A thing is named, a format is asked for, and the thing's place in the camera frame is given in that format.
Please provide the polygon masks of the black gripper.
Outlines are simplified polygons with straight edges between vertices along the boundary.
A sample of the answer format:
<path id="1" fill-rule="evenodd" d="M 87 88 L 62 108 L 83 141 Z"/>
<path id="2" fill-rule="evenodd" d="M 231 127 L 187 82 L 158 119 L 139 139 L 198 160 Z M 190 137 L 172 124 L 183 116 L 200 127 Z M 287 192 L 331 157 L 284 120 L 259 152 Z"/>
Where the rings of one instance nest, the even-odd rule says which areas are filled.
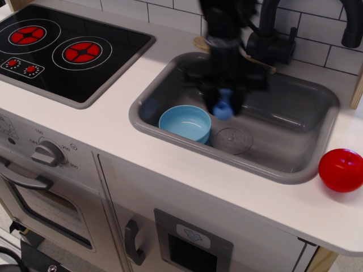
<path id="1" fill-rule="evenodd" d="M 249 91 L 265 91 L 268 88 L 268 71 L 249 61 L 241 53 L 241 42 L 216 44 L 206 42 L 209 55 L 183 65 L 183 81 L 190 87 L 201 87 L 203 99 L 210 114 L 220 100 L 218 89 L 231 89 L 230 105 L 234 115 L 242 112 Z"/>

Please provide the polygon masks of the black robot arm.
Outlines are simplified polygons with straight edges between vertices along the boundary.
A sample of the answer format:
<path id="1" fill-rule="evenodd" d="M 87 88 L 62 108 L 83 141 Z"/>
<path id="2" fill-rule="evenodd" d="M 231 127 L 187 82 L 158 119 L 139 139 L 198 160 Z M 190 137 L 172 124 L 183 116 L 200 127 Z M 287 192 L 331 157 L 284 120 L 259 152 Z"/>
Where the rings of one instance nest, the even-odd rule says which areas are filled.
<path id="1" fill-rule="evenodd" d="M 268 88 L 267 68 L 241 52 L 242 28 L 254 28 L 250 19 L 255 6 L 255 1 L 200 1 L 210 55 L 182 68 L 183 81 L 202 92 L 208 112 L 219 120 L 239 114 L 250 91 Z"/>

